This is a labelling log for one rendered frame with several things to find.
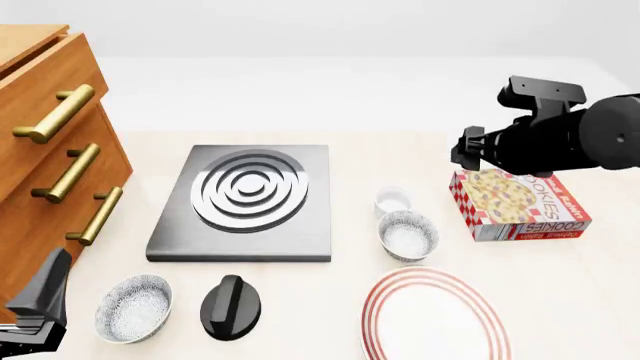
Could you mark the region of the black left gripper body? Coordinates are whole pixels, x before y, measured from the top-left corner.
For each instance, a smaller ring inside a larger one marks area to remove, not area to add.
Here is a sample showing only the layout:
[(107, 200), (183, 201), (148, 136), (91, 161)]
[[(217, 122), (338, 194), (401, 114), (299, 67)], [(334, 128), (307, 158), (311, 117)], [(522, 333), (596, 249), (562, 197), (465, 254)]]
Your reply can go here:
[(0, 324), (0, 355), (55, 352), (66, 327), (44, 316), (18, 316), (15, 324)]

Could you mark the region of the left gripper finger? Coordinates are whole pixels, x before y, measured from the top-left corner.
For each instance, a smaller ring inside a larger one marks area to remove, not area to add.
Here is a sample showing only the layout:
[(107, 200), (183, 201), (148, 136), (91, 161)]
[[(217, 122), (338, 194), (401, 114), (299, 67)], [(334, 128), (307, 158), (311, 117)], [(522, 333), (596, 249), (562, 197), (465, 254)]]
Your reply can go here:
[(17, 316), (43, 317), (67, 326), (66, 287), (72, 257), (64, 248), (50, 252), (26, 287), (6, 304)]

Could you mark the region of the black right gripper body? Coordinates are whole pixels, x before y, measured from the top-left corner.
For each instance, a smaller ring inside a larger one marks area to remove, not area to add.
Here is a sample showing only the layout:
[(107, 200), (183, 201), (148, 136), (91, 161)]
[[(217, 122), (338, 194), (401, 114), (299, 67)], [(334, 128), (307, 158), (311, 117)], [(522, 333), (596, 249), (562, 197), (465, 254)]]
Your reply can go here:
[(481, 151), (485, 149), (485, 128), (470, 126), (465, 128), (456, 145), (451, 149), (450, 161), (464, 170), (479, 170)]

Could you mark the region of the large patterned bowl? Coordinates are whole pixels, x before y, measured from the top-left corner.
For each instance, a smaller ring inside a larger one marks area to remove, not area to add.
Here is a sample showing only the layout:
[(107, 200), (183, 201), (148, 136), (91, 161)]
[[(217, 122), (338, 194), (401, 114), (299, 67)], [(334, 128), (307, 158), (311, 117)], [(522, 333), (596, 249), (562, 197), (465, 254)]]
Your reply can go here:
[(111, 344), (136, 344), (155, 335), (168, 320), (173, 292), (158, 275), (135, 275), (101, 299), (94, 316), (97, 334)]

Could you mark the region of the white ramekin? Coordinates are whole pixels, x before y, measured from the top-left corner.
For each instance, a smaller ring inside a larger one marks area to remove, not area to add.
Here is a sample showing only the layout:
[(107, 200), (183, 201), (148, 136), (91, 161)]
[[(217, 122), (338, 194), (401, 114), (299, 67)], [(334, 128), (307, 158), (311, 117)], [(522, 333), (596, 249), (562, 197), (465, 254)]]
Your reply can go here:
[(374, 198), (374, 215), (380, 219), (384, 215), (395, 212), (411, 210), (413, 201), (410, 194), (397, 186), (381, 188)]

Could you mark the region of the flat plate on black stalk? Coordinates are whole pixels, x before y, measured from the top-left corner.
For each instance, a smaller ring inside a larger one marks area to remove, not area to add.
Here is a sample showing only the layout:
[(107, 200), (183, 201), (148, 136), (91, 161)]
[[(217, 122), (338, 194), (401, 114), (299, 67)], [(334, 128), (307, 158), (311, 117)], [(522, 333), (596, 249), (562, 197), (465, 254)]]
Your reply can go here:
[(549, 119), (585, 104), (586, 95), (577, 84), (513, 75), (500, 90), (497, 101), (503, 107), (530, 110), (533, 119)]

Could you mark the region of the small patterned bowl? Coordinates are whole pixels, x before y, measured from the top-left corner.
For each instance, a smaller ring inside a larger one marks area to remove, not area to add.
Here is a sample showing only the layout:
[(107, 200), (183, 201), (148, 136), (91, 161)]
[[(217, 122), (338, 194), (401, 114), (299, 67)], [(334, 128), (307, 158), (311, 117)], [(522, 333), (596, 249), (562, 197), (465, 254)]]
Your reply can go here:
[(398, 210), (384, 215), (378, 236), (387, 254), (404, 263), (424, 260), (439, 244), (439, 233), (429, 218), (419, 212)]

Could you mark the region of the flat black stove plate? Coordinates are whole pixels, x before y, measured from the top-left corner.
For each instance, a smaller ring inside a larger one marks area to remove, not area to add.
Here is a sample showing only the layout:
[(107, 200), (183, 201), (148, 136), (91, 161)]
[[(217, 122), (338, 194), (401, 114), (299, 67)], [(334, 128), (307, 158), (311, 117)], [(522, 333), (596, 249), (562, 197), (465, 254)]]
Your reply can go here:
[(146, 246), (151, 262), (328, 262), (329, 148), (196, 145)]

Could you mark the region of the white plate with red rings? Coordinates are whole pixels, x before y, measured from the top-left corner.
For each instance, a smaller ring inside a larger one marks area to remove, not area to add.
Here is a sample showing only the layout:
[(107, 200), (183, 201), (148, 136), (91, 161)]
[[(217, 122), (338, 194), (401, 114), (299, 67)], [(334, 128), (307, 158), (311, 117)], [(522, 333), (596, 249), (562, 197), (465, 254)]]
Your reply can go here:
[(367, 360), (513, 360), (494, 308), (460, 278), (426, 266), (383, 275), (360, 316)]

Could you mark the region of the wooden drawer, lowest of cabinet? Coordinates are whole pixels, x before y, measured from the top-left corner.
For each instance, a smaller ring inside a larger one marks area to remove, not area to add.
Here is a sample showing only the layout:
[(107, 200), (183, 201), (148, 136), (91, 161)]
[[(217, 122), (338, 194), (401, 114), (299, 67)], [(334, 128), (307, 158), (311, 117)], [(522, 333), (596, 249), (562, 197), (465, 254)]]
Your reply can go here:
[(93, 194), (123, 186), (132, 173), (118, 140), (91, 141), (100, 153), (62, 203), (31, 197), (34, 188), (54, 185), (72, 158), (69, 149), (81, 149), (84, 140), (66, 140), (36, 167), (7, 199), (0, 203), (0, 324), (14, 323), (5, 305), (20, 293), (54, 248), (65, 248), (77, 260), (84, 247), (67, 241), (66, 233), (80, 233), (99, 206)]

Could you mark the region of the wooden cabinet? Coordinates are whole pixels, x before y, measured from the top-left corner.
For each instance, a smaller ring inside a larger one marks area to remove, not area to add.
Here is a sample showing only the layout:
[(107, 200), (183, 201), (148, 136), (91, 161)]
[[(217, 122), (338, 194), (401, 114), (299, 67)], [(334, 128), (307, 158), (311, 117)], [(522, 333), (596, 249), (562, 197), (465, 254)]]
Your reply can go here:
[(85, 35), (0, 24), (0, 324), (50, 251), (92, 245), (133, 171), (107, 91)]

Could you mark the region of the red-white cookies box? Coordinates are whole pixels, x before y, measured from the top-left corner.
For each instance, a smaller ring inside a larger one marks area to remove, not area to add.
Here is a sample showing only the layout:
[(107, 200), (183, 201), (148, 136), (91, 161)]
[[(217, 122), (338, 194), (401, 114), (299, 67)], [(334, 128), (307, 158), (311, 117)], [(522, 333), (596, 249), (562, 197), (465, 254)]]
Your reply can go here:
[(592, 222), (556, 176), (459, 170), (449, 190), (476, 242), (575, 239)]

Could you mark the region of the wooden drawer, middle-sized front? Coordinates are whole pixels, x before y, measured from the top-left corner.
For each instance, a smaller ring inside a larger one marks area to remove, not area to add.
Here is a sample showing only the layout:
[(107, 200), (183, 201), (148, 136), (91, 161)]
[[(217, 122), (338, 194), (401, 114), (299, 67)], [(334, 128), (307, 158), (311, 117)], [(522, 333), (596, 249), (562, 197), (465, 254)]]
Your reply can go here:
[(92, 143), (95, 139), (112, 138), (118, 140), (110, 122), (102, 107), (95, 107), (93, 110), (88, 111), (82, 119), (79, 119), (76, 123), (76, 127), (73, 128), (57, 145), (55, 145), (51, 152), (42, 158), (42, 160), (26, 173), (23, 178), (18, 177), (0, 177), (0, 203), (2, 203), (10, 194), (25, 181), (32, 171), (45, 161), (45, 158), (49, 156), (61, 143), (66, 140), (84, 140), (87, 142), (85, 146)]

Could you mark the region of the round black stove knob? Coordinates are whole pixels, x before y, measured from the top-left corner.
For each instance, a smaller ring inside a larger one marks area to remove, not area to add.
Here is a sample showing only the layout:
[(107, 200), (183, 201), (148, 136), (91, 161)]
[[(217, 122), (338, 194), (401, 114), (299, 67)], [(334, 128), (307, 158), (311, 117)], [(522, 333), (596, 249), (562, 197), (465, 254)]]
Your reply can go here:
[(239, 275), (225, 275), (207, 293), (200, 308), (205, 332), (218, 341), (235, 341), (248, 335), (261, 316), (257, 290)]

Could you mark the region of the wooden drawer, largest front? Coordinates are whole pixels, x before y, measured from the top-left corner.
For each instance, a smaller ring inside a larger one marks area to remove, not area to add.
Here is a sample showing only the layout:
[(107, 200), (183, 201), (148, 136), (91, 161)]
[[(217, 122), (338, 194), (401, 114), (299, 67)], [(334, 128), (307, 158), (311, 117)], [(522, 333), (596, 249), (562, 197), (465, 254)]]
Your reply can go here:
[(43, 120), (60, 104), (57, 92), (73, 91), (83, 84), (95, 90), (89, 105), (108, 91), (87, 38), (81, 33), (68, 35), (0, 80), (0, 177), (23, 178), (76, 127), (78, 116), (43, 145), (12, 134), (15, 127), (33, 127)]

